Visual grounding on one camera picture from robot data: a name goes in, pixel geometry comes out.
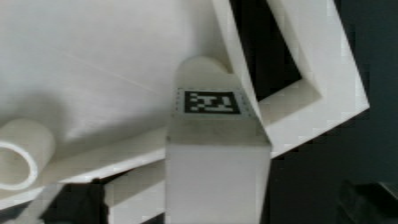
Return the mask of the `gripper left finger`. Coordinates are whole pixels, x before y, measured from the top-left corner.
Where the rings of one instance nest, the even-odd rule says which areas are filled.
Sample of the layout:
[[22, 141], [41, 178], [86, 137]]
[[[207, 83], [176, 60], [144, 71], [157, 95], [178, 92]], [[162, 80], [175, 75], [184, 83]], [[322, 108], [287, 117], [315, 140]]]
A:
[[98, 179], [63, 186], [40, 220], [45, 224], [109, 224], [105, 184]]

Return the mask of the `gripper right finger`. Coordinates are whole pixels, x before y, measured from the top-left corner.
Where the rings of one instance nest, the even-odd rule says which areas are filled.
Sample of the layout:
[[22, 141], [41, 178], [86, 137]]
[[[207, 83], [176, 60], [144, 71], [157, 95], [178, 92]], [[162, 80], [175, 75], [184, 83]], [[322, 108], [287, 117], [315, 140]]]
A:
[[336, 224], [398, 224], [398, 183], [343, 182]]

